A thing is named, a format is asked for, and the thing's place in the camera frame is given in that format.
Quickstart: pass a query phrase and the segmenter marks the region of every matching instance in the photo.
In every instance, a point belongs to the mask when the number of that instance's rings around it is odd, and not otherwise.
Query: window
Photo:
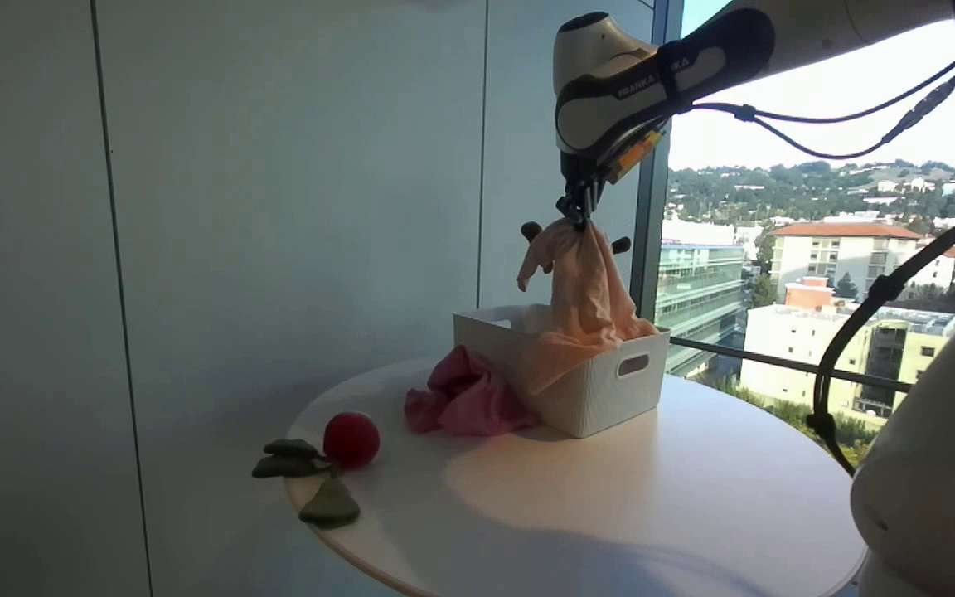
[[[685,30],[701,27],[718,15],[723,0],[685,0]],[[955,22],[935,22],[913,33],[902,33],[890,44],[856,49],[848,55],[833,55],[803,69],[776,73],[738,91],[723,91],[710,101],[718,102],[754,102],[776,114],[851,114],[876,107],[930,73],[955,59]],[[859,129],[803,129],[801,138],[819,149],[856,149],[878,138],[905,111],[887,116],[881,124]],[[851,163],[824,163],[809,158],[776,137],[766,137],[760,127],[738,124],[718,114],[688,114],[674,118],[674,146],[666,156],[665,197],[669,218],[665,222],[665,242],[681,244],[727,244],[740,254],[727,254],[720,264],[723,280],[710,277],[713,270],[681,264],[678,280],[689,280],[689,294],[681,288],[657,288],[654,306],[669,306],[674,294],[689,317],[704,325],[685,328],[674,325],[674,335],[704,343],[701,349],[674,349],[681,366],[693,379],[704,379],[720,387],[738,387],[762,403],[792,403],[813,396],[813,369],[824,355],[824,343],[842,325],[845,311],[868,294],[876,277],[891,273],[905,261],[923,237],[940,222],[932,211],[955,218],[955,197],[947,191],[947,180],[955,180],[955,97],[942,107],[942,124],[927,118],[910,137],[896,138],[881,154]],[[919,199],[910,191],[905,180],[932,180]],[[674,232],[674,222],[693,228],[689,240]],[[900,226],[914,228],[910,242],[900,240],[796,240],[776,242],[784,222],[867,222],[867,226]],[[784,306],[786,286],[803,277],[829,273],[825,283],[836,294],[840,280],[848,277],[848,300],[819,300],[816,293]],[[874,346],[874,325],[856,335],[851,349],[840,359],[840,369],[868,379],[833,383],[833,415],[845,422],[876,426],[905,398],[910,373],[923,379],[927,363],[935,359],[935,346],[913,349],[914,335],[942,335],[948,325],[932,325],[935,315],[955,311],[951,273],[927,280],[947,283],[947,288],[910,293],[891,307],[878,311],[878,323],[902,328],[891,346]],[[681,323],[681,311],[648,307],[657,323]],[[806,349],[796,351],[790,340],[796,328],[813,328]],[[749,355],[774,355],[792,366],[766,366]]]

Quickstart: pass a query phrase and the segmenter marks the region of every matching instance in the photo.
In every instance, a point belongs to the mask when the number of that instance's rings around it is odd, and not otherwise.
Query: white wall
[[[0,594],[147,594],[88,5],[0,0]]]
[[[100,0],[120,270],[88,7],[0,0],[0,594],[385,594],[250,467],[452,311],[549,300],[518,226],[556,216],[550,44],[592,7]]]

